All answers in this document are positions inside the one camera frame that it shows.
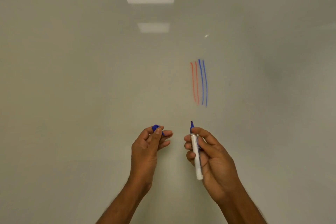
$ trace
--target fingernail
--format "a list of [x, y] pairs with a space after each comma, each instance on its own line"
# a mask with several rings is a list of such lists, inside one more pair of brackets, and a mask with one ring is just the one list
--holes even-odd
[[161, 128], [157, 128], [157, 129], [155, 129], [155, 132], [154, 132], [155, 134], [161, 134]]

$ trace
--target person's left hand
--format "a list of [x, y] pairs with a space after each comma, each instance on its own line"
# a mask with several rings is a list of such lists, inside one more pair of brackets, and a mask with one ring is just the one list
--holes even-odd
[[129, 180], [139, 184], [145, 193], [149, 191], [153, 182], [153, 175], [157, 163], [157, 152], [170, 144], [171, 130], [164, 130], [160, 126], [155, 131], [152, 127], [145, 128], [132, 144], [131, 173]]

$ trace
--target skin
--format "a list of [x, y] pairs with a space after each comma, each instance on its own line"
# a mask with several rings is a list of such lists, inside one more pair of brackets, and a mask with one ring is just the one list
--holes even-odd
[[[106, 209], [96, 224], [128, 224], [153, 183], [157, 164], [157, 152], [168, 146], [167, 140], [173, 135], [160, 126], [155, 132], [145, 128], [132, 145], [132, 161], [129, 178], [119, 195]], [[221, 209], [228, 224], [267, 224], [258, 208], [241, 184], [235, 163], [225, 148], [208, 131], [193, 128], [198, 134], [203, 184], [211, 198]], [[187, 160], [194, 165], [195, 154], [192, 152], [191, 136], [184, 137]]]

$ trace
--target hand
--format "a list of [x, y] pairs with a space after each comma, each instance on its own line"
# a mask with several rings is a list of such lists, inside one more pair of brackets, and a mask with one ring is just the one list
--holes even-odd
[[[242, 186], [238, 178], [233, 159], [217, 139], [202, 128], [192, 128], [192, 133], [199, 135], [198, 144], [204, 150], [200, 151], [203, 184], [212, 199], [221, 204], [227, 194], [237, 186]], [[194, 164], [195, 153], [192, 151], [191, 136], [184, 137], [187, 159]]]
[[157, 152], [170, 144], [168, 138], [172, 137], [171, 130], [164, 130], [160, 126], [155, 132], [152, 127], [145, 128], [132, 144], [132, 161], [130, 182], [140, 184], [144, 193], [152, 186], [153, 175], [157, 163]]

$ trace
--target whiteboard marker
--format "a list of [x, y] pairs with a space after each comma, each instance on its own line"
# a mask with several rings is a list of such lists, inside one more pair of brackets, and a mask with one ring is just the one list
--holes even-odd
[[198, 180], [203, 180], [202, 168], [201, 168], [200, 150], [199, 150], [199, 147], [198, 147], [197, 135], [195, 135], [194, 133], [191, 132], [192, 128], [194, 128], [193, 121], [191, 121], [190, 135], [191, 135], [192, 151], [196, 154], [196, 157], [195, 157], [196, 177], [197, 177]]

